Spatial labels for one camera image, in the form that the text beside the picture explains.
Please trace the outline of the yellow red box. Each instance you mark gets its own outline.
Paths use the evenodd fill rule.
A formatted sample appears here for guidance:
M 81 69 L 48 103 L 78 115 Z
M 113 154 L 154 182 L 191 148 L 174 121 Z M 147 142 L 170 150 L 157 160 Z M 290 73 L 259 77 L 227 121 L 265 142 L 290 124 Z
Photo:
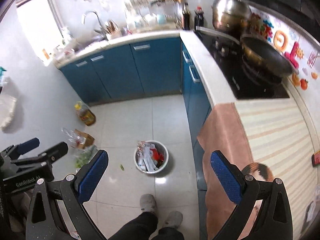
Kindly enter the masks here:
M 320 165 L 320 151 L 315 152 L 311 156 L 312 166 L 316 167 Z

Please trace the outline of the red white sugar bag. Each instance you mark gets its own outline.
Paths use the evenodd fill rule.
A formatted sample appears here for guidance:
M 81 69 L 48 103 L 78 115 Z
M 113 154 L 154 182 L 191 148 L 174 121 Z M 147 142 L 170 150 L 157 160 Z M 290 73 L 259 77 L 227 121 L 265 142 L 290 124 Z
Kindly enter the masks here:
M 152 148 L 155 148 L 155 145 L 149 142 L 139 141 L 137 144 L 137 165 L 142 171 L 153 172 L 156 170 L 155 161 L 151 157 Z

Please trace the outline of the red wrapper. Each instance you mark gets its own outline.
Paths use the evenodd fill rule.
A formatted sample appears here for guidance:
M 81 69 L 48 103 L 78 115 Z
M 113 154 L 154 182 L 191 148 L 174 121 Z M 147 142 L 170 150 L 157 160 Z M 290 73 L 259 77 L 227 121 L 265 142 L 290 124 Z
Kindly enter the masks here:
M 157 165 L 162 164 L 164 161 L 164 155 L 161 152 L 159 152 L 156 148 L 151 149 L 151 157 L 157 163 Z

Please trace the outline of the white trash bucket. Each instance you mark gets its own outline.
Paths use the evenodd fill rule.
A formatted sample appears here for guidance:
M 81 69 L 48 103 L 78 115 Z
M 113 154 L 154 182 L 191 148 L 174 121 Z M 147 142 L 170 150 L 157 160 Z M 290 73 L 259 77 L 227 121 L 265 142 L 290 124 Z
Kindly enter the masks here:
M 140 172 L 157 174 L 166 168 L 169 162 L 169 151 L 159 141 L 138 141 L 133 160 Z

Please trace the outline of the blue kitchen cabinets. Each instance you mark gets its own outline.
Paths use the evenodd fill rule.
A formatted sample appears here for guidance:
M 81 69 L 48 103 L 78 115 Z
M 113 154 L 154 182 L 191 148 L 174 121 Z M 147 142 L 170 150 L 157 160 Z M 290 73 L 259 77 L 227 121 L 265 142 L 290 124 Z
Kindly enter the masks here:
M 78 96 L 91 105 L 182 93 L 197 188 L 207 189 L 202 168 L 204 151 L 197 135 L 211 106 L 195 63 L 179 37 L 116 46 L 68 63 L 60 70 Z

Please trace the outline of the bag of green vegetables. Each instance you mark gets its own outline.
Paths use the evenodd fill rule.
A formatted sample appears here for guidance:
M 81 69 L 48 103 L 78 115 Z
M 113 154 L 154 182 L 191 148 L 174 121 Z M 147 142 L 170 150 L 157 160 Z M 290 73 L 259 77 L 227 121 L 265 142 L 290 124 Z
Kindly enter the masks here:
M 82 168 L 84 165 L 91 161 L 91 159 L 95 156 L 97 152 L 98 149 L 96 145 L 91 145 L 84 149 L 78 149 L 73 157 L 74 167 L 76 169 Z

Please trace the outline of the brown cardboard box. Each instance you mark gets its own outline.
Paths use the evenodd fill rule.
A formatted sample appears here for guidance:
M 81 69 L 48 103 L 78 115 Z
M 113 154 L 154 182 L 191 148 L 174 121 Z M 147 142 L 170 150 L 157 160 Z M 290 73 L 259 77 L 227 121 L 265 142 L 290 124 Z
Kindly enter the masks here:
M 84 149 L 94 144 L 95 139 L 90 134 L 81 132 L 77 129 L 75 129 L 74 132 L 79 137 L 76 141 L 76 148 Z

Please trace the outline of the cat shaped mat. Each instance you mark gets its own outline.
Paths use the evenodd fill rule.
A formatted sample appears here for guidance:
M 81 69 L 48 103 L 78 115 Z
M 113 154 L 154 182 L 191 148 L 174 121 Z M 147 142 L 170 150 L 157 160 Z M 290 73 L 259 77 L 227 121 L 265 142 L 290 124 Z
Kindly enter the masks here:
M 274 176 L 270 168 L 262 163 L 254 162 L 254 163 L 248 164 L 242 169 L 242 173 L 244 175 L 250 174 L 256 180 L 260 180 L 260 181 L 272 182 L 274 180 Z

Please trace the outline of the black trouser legs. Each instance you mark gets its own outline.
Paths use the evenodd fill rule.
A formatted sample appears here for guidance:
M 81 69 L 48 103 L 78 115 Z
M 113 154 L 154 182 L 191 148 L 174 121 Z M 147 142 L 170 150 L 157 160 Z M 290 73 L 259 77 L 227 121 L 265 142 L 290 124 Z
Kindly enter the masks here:
M 153 213 L 143 212 L 137 218 L 122 226 L 108 239 L 149 239 L 156 231 L 158 218 Z M 178 229 L 161 228 L 152 239 L 184 239 Z

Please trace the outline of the grey left slipper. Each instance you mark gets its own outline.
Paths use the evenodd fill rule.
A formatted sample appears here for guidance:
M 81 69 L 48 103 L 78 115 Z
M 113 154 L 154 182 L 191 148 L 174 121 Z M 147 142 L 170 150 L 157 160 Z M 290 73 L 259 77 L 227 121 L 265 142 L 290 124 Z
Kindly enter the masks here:
M 139 203 L 142 212 L 153 213 L 155 216 L 157 216 L 157 204 L 152 194 L 143 194 L 140 197 Z

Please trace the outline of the dish rack with bowls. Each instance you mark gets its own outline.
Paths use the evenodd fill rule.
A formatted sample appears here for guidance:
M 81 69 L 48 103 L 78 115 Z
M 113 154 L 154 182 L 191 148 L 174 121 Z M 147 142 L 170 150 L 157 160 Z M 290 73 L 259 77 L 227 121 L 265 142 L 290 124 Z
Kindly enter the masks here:
M 134 33 L 182 28 L 180 0 L 129 0 L 125 7 L 126 26 Z

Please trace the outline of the black wok pan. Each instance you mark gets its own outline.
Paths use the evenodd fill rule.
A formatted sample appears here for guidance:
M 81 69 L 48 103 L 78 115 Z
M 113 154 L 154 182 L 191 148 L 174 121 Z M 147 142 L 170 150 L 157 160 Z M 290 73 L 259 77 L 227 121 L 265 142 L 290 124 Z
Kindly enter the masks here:
M 285 78 L 292 73 L 299 73 L 291 61 L 287 59 L 281 51 L 257 35 L 243 34 L 240 36 L 240 40 L 237 40 L 231 35 L 205 27 L 197 26 L 196 30 L 207 35 L 223 37 L 234 42 L 242 48 L 242 52 L 249 62 L 255 66 L 267 69 L 275 76 Z

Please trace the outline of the black gas stove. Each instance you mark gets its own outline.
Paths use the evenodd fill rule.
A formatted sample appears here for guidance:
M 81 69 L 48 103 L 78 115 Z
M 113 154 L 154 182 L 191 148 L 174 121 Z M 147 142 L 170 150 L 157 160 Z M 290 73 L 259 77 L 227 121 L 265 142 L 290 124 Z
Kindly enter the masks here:
M 197 30 L 195 34 L 214 58 L 237 99 L 289 97 L 281 79 L 249 63 L 236 42 L 206 30 Z

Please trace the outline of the dark soy sauce bottle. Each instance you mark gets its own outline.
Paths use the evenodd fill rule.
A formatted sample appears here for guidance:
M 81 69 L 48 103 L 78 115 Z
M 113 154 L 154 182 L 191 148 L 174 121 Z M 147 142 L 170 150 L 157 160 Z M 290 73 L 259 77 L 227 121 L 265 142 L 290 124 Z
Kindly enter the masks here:
M 190 11 L 189 11 L 189 5 L 187 2 L 183 5 L 183 29 L 184 30 L 190 30 Z

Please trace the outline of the red cap sauce bottle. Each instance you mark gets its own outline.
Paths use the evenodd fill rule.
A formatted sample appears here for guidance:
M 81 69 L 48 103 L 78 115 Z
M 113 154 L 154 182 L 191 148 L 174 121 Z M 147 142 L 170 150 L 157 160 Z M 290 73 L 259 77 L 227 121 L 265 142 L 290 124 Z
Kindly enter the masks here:
M 195 10 L 195 17 L 194 17 L 194 29 L 196 27 L 203 27 L 204 26 L 204 12 L 201 6 L 197 6 Z

